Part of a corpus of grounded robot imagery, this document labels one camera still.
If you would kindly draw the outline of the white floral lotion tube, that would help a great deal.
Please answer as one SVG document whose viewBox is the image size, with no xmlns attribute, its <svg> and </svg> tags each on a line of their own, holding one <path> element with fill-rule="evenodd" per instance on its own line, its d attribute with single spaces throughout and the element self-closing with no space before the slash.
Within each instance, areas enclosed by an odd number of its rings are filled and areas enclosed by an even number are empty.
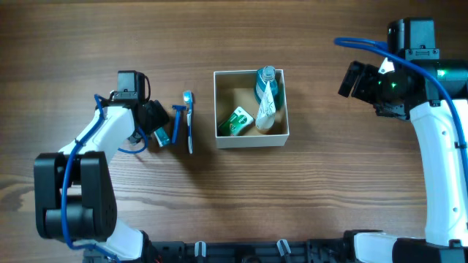
<svg viewBox="0 0 468 263">
<path fill-rule="evenodd" d="M 276 118 L 276 106 L 271 91 L 271 84 L 268 81 L 265 86 L 263 97 L 260 101 L 255 126 L 260 133 L 266 134 L 274 125 Z"/>
</svg>

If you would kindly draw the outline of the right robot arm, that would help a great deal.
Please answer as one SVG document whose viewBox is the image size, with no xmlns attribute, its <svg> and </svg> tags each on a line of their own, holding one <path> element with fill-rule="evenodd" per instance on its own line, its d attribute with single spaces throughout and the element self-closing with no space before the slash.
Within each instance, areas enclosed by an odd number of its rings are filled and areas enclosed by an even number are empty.
<svg viewBox="0 0 468 263">
<path fill-rule="evenodd" d="M 334 42 L 383 57 L 380 66 L 352 62 L 339 93 L 372 105 L 378 116 L 412 124 L 426 190 L 424 237 L 349 231 L 347 260 L 465 262 L 467 62 L 441 58 L 431 18 L 393 21 L 383 42 L 354 37 L 338 37 Z"/>
</svg>

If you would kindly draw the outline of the blue mouthwash bottle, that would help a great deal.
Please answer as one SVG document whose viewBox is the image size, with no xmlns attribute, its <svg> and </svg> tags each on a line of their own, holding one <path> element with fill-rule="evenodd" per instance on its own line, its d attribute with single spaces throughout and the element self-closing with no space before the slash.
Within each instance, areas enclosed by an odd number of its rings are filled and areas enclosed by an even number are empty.
<svg viewBox="0 0 468 263">
<path fill-rule="evenodd" d="M 257 70 L 254 96 L 258 104 L 261 103 L 261 99 L 265 93 L 267 83 L 270 84 L 275 108 L 279 110 L 282 106 L 282 103 L 280 102 L 279 85 L 276 81 L 276 69 L 273 66 L 265 66 Z"/>
</svg>

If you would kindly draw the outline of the blue white toothbrush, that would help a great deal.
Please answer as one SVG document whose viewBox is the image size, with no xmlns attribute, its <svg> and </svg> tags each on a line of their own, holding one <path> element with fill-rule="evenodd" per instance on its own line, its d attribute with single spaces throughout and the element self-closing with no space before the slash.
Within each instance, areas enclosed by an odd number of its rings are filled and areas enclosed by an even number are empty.
<svg viewBox="0 0 468 263">
<path fill-rule="evenodd" d="M 187 105 L 187 142 L 188 151 L 193 154 L 193 140 L 192 140 L 192 111 L 193 111 L 193 95 L 191 91 L 183 92 L 184 103 Z"/>
</svg>

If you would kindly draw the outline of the teal toothpaste tube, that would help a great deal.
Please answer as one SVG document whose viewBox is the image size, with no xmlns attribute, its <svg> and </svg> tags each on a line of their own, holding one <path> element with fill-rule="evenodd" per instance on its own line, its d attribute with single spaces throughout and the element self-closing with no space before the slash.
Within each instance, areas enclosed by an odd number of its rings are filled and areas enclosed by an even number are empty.
<svg viewBox="0 0 468 263">
<path fill-rule="evenodd" d="M 161 148 L 171 144 L 171 139 L 163 127 L 160 127 L 154 131 L 154 137 L 156 138 L 156 141 Z"/>
</svg>

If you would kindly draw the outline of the green white soap box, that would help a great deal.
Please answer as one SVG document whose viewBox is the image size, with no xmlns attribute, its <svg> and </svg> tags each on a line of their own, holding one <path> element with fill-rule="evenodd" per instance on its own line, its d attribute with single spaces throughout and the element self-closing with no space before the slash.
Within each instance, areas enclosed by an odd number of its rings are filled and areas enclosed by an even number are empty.
<svg viewBox="0 0 468 263">
<path fill-rule="evenodd" d="M 230 117 L 218 126 L 222 136 L 238 136 L 246 127 L 253 123 L 254 118 L 242 107 L 237 107 Z"/>
</svg>

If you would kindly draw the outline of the blue disposable razor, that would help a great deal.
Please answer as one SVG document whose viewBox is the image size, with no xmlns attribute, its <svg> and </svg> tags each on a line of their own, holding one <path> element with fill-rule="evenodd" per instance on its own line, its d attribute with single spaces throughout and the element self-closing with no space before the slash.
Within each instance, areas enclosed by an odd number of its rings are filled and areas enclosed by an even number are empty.
<svg viewBox="0 0 468 263">
<path fill-rule="evenodd" d="M 172 108 L 175 110 L 175 120 L 173 125 L 173 134 L 171 142 L 173 144 L 177 143 L 178 139 L 178 131 L 181 123 L 182 113 L 186 110 L 186 106 L 184 105 L 173 105 Z"/>
</svg>

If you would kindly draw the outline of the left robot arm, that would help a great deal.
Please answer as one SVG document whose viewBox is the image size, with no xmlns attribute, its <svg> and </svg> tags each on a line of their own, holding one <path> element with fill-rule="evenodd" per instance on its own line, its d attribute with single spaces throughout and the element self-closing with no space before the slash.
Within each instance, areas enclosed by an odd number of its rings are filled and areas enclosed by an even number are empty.
<svg viewBox="0 0 468 263">
<path fill-rule="evenodd" d="M 148 235 L 118 219 L 109 163 L 124 141 L 148 146 L 169 117 L 150 99 L 149 79 L 141 72 L 118 72 L 109 98 L 95 95 L 89 125 L 55 153 L 34 162 L 36 225 L 40 237 L 83 252 L 84 262 L 161 262 Z"/>
</svg>

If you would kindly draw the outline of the white cardboard box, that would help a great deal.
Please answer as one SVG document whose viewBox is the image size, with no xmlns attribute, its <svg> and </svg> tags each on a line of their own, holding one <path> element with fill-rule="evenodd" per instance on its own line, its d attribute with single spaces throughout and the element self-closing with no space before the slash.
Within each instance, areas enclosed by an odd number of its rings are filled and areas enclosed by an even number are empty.
<svg viewBox="0 0 468 263">
<path fill-rule="evenodd" d="M 217 71 L 213 73 L 213 79 L 214 134 L 217 148 L 281 147 L 286 143 L 290 127 L 283 70 L 276 70 L 281 107 L 276 114 L 272 129 L 265 134 L 257 130 L 253 123 L 238 136 L 223 136 L 219 133 L 219 125 L 227 120 L 237 107 L 242 107 L 253 118 L 257 117 L 259 104 L 254 96 L 257 71 L 255 69 Z"/>
</svg>

